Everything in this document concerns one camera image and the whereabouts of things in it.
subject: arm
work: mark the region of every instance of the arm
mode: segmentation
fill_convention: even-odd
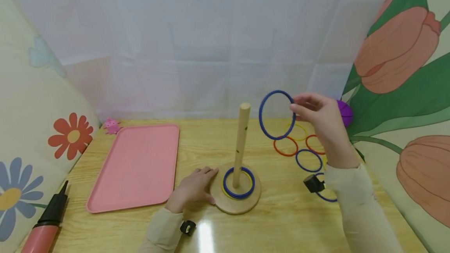
[[[197,168],[180,182],[166,206],[151,220],[138,253],[174,253],[181,238],[184,206],[199,200],[207,200],[212,205],[216,203],[205,188],[218,171],[210,167]]]
[[[335,100],[304,93],[294,97],[297,119],[316,130],[327,159],[325,182],[335,191],[344,233],[354,253],[403,252],[373,194],[372,182],[355,156]]]

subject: blue ring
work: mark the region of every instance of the blue ring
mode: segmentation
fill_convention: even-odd
[[[323,174],[323,172],[320,172],[320,173],[317,173],[316,176],[317,176],[317,175],[325,175],[325,174]],[[327,201],[327,202],[338,202],[337,199],[331,200],[331,199],[329,199],[329,198],[323,197],[322,194],[320,194],[320,193],[318,193],[318,192],[316,192],[316,194],[317,194],[320,198],[322,198],[323,200],[325,200],[325,201]]]
[[[241,167],[241,170],[244,171],[245,173],[247,173],[247,174],[250,176],[250,178],[252,179],[252,187],[251,187],[250,190],[249,190],[248,192],[246,192],[245,194],[235,194],[235,193],[232,193],[232,192],[228,189],[228,187],[226,186],[226,179],[227,179],[227,177],[228,177],[231,173],[233,173],[234,167],[231,167],[228,171],[226,171],[225,176],[224,176],[224,181],[223,181],[224,189],[225,189],[226,193],[227,193],[229,196],[231,196],[232,198],[235,198],[235,199],[237,199],[237,200],[242,200],[242,199],[244,199],[244,198],[249,197],[249,196],[252,194],[252,192],[254,191],[254,189],[255,189],[255,176],[253,175],[252,171],[248,170],[248,169],[245,168],[245,167]]]
[[[301,153],[302,151],[308,151],[308,152],[312,153],[313,155],[317,156],[317,158],[319,159],[319,162],[320,162],[320,166],[319,166],[319,168],[318,168],[317,170],[309,170],[309,169],[306,169],[306,168],[304,168],[304,167],[300,164],[300,162],[298,161],[298,154]],[[318,172],[318,171],[320,171],[320,170],[322,169],[322,167],[323,167],[322,158],[320,158],[320,156],[319,156],[316,152],[314,152],[314,151],[312,151],[312,150],[307,150],[307,149],[299,150],[299,151],[297,152],[297,154],[295,155],[295,161],[297,161],[297,164],[298,164],[298,166],[300,166],[301,169],[303,169],[303,170],[305,170],[305,171],[308,171],[308,172],[311,172],[311,173]]]
[[[264,134],[266,134],[267,137],[271,138],[272,140],[281,140],[281,139],[286,138],[287,135],[289,135],[289,133],[290,133],[290,132],[292,131],[292,129],[294,128],[294,125],[295,125],[295,113],[292,114],[292,123],[291,123],[291,126],[289,127],[289,129],[287,130],[286,134],[284,134],[284,135],[282,135],[282,136],[280,136],[280,137],[273,137],[272,135],[270,135],[270,134],[267,132],[267,130],[266,130],[266,128],[264,127],[264,124],[263,124],[263,110],[262,110],[262,109],[263,109],[263,107],[264,107],[264,104],[266,104],[267,99],[269,99],[270,96],[272,96],[273,94],[276,94],[276,93],[284,94],[284,96],[286,96],[286,97],[289,99],[289,101],[291,102],[291,104],[294,103],[294,99],[293,99],[288,93],[286,93],[285,91],[282,91],[282,90],[275,90],[275,91],[270,92],[269,94],[267,94],[267,95],[264,97],[263,101],[261,102],[261,105],[259,106],[259,125],[261,126],[261,130],[264,132]]]

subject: small pink figure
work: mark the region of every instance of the small pink figure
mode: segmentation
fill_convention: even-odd
[[[105,122],[105,128],[104,129],[108,129],[108,132],[106,132],[106,134],[117,134],[117,132],[119,132],[120,129],[122,129],[123,127],[119,127],[119,123],[117,122],[115,119],[106,119]]]

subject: pink tray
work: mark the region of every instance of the pink tray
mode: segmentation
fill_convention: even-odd
[[[168,200],[177,166],[177,125],[121,129],[98,174],[86,208],[91,213]]]

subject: red flower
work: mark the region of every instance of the red flower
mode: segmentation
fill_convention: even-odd
[[[434,53],[440,28],[433,12],[412,7],[373,32],[355,59],[364,87],[377,94],[399,88]]]
[[[412,200],[450,227],[450,136],[411,141],[400,155],[397,178]]]
[[[69,122],[65,119],[58,119],[53,124],[56,131],[62,135],[53,135],[48,138],[48,144],[53,147],[60,146],[55,152],[55,158],[60,158],[68,148],[67,159],[72,160],[77,156],[77,152],[83,153],[87,145],[92,141],[90,135],[94,129],[89,126],[86,117],[82,115],[78,120],[77,114],[71,113]]]

